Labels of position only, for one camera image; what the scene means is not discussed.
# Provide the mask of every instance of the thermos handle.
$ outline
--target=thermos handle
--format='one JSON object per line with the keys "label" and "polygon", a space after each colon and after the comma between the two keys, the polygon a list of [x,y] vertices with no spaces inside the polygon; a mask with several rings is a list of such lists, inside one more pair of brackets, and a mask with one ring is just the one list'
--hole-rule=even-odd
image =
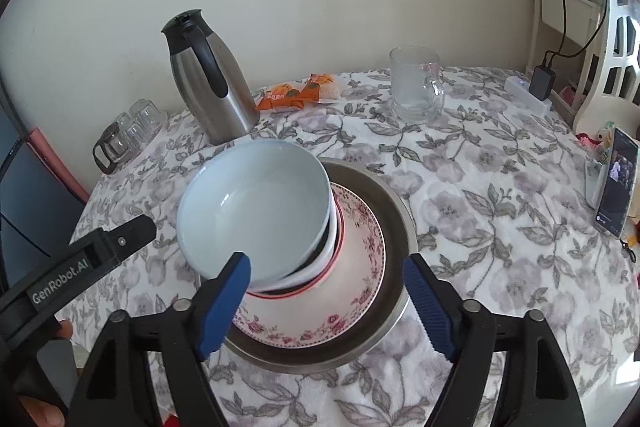
{"label": "thermos handle", "polygon": [[[98,156],[95,155],[95,150],[98,149],[98,147],[100,149],[102,149],[102,153],[104,154],[105,158],[107,158],[109,160],[109,164],[108,165],[105,165],[104,163],[102,163],[102,160],[100,160],[100,158],[98,158]],[[101,140],[99,140],[94,145],[94,161],[95,161],[95,164],[98,166],[98,168],[102,172],[104,172],[105,174],[112,174],[113,171],[118,166],[118,164],[116,162],[114,162],[111,158],[109,158],[109,155],[107,154],[107,151],[104,149],[104,142],[101,141]]]}
{"label": "thermos handle", "polygon": [[185,29],[184,38],[187,39],[187,42],[191,45],[191,49],[193,49],[193,52],[196,54],[196,58],[215,95],[219,98],[225,98],[229,92],[229,87],[226,85],[225,77],[222,75],[222,71],[220,71],[216,57],[214,57],[213,51],[211,51],[211,47],[202,30],[198,26],[192,25]]}

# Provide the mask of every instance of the blue gripper pad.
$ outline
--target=blue gripper pad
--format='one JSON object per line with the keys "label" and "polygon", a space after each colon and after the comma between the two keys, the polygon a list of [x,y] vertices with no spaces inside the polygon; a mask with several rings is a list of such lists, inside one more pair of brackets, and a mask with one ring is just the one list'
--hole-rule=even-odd
{"label": "blue gripper pad", "polygon": [[408,257],[402,263],[402,281],[429,335],[433,349],[442,353],[449,362],[453,362],[457,352],[453,341],[453,325],[413,257]]}
{"label": "blue gripper pad", "polygon": [[206,281],[198,290],[198,293],[205,293],[205,300],[209,297],[209,291],[213,294],[209,297],[213,297],[213,302],[208,310],[194,317],[199,321],[196,327],[200,330],[200,340],[196,344],[196,350],[202,360],[220,349],[250,279],[249,258],[244,253],[236,252],[227,261],[220,275],[216,279]]}

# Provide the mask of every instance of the floral plate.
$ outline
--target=floral plate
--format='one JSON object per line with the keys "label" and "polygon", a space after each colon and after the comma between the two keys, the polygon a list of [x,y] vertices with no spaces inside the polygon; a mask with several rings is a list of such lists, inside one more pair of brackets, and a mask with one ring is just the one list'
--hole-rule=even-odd
{"label": "floral plate", "polygon": [[284,296],[245,295],[234,324],[275,347],[309,347],[351,328],[374,301],[385,272],[385,242],[376,216],[348,188],[332,183],[344,216],[342,249],[332,270]]}

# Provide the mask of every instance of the smartphone screen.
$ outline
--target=smartphone screen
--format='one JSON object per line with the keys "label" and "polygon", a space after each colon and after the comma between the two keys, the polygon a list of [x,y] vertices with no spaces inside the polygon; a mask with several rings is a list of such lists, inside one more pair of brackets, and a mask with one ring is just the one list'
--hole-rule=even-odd
{"label": "smartphone screen", "polygon": [[602,199],[596,212],[596,222],[616,237],[620,237],[625,224],[637,163],[638,146],[620,129],[616,129]]}

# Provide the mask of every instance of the tablecloth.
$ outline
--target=tablecloth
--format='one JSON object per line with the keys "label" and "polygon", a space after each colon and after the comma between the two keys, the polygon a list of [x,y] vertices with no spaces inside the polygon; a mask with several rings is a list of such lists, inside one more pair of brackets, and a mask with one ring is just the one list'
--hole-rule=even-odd
{"label": "tablecloth", "polygon": [[[293,140],[319,156],[366,166],[404,200],[420,251],[463,298],[492,312],[541,309],[583,401],[638,345],[636,272],[617,240],[591,225],[584,159],[556,113],[541,119],[504,90],[514,71],[444,68],[446,103],[428,125],[390,111],[388,71],[337,75],[340,102],[264,114],[254,131],[211,146],[188,111],[172,116],[149,153],[95,187],[74,238],[139,214],[158,237],[59,314],[90,349],[110,312],[161,312],[194,293],[176,240],[178,202],[204,162],[252,139]],[[504,355],[494,354],[476,419],[488,425]],[[159,403],[172,410],[161,357],[151,355]],[[422,425],[450,364],[434,352],[415,309],[358,360],[316,375],[261,370],[223,347],[207,375],[231,426]]]}

